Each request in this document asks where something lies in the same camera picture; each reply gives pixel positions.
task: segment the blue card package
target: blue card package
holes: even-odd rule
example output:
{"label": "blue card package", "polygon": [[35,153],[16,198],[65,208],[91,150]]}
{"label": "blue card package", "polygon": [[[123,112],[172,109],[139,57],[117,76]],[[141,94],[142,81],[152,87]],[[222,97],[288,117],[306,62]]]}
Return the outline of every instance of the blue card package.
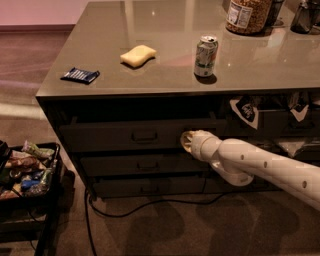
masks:
{"label": "blue card package", "polygon": [[78,68],[72,68],[68,73],[66,73],[61,80],[73,81],[77,83],[90,84],[100,75],[99,71],[91,72],[87,70],[82,70]]}

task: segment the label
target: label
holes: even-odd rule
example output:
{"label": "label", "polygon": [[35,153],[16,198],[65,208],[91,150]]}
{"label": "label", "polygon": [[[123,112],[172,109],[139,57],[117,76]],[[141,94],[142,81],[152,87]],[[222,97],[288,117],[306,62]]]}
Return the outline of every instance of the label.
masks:
{"label": "label", "polygon": [[238,28],[246,29],[252,14],[253,8],[241,6],[235,2],[230,2],[227,21]]}
{"label": "label", "polygon": [[215,44],[206,44],[200,42],[197,45],[196,61],[194,73],[197,76],[207,77],[213,74],[213,65],[215,62],[218,46]]}

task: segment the gray countertop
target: gray countertop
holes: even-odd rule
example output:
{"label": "gray countertop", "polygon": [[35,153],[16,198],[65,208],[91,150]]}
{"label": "gray countertop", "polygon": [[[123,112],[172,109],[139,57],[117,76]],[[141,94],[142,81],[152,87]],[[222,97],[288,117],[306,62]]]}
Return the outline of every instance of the gray countertop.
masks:
{"label": "gray countertop", "polygon": [[[294,11],[282,6],[281,25],[255,36],[225,29],[222,0],[117,1],[87,5],[37,97],[158,93],[312,90],[320,87],[320,35],[290,30]],[[214,79],[193,73],[200,36],[218,37]],[[138,69],[120,63],[137,45],[157,50]],[[101,75],[90,85],[61,81],[72,67]]]}

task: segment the drawer handle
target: drawer handle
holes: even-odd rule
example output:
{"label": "drawer handle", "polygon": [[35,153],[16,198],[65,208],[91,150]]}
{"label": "drawer handle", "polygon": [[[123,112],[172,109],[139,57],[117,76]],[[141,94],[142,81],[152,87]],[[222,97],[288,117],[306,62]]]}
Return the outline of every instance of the drawer handle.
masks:
{"label": "drawer handle", "polygon": [[140,187],[140,193],[141,194],[151,194],[151,193],[159,193],[160,192],[160,189],[159,187],[155,187],[154,189],[151,189],[151,188],[143,188],[143,187]]}
{"label": "drawer handle", "polygon": [[131,139],[135,143],[154,143],[158,140],[158,134],[156,131],[135,131],[131,134]]}
{"label": "drawer handle", "polygon": [[153,165],[147,165],[147,164],[141,164],[137,163],[137,169],[141,172],[152,172],[152,171],[158,171],[159,170],[159,163],[155,162]]}

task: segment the drawer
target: drawer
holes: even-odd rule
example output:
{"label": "drawer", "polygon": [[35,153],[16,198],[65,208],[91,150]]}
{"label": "drawer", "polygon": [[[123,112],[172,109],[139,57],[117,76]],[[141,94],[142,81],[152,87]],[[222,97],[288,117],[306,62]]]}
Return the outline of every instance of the drawer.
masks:
{"label": "drawer", "polygon": [[195,160],[187,153],[83,157],[80,162],[88,177],[209,170],[207,163]]}
{"label": "drawer", "polygon": [[297,153],[294,159],[303,162],[319,162],[320,160],[320,144],[307,144]]}
{"label": "drawer", "polygon": [[238,117],[228,117],[226,136],[249,137],[281,137],[306,136],[314,137],[320,134],[320,111],[312,109],[306,117],[298,122],[293,114],[287,110],[263,110],[259,112],[258,129],[245,124]]}
{"label": "drawer", "polygon": [[60,126],[70,152],[181,148],[180,136],[190,129],[223,133],[224,120],[182,119],[139,122],[73,123]]}
{"label": "drawer", "polygon": [[259,126],[266,136],[306,136],[313,137],[320,134],[320,111],[308,111],[304,120],[298,122],[289,111],[262,112]]}
{"label": "drawer", "polygon": [[98,197],[126,197],[202,193],[204,178],[173,177],[159,179],[101,180],[93,184]]}

